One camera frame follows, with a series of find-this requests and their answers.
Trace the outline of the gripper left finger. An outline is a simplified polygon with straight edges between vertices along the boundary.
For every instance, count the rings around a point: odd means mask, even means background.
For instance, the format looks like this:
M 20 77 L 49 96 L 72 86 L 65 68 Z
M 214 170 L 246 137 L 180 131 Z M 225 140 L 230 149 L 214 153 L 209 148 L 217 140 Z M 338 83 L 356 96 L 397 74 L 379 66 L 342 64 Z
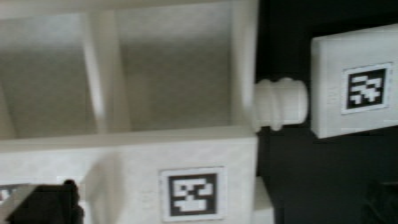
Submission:
M 74 180 L 63 184 L 6 186 L 6 224 L 84 224 L 84 208 Z

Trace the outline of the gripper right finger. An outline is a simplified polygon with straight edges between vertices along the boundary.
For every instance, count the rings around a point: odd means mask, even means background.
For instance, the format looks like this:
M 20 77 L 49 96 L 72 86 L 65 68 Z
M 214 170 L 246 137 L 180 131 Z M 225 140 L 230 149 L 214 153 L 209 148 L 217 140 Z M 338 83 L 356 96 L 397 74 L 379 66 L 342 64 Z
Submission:
M 398 184 L 370 183 L 361 224 L 398 224 Z

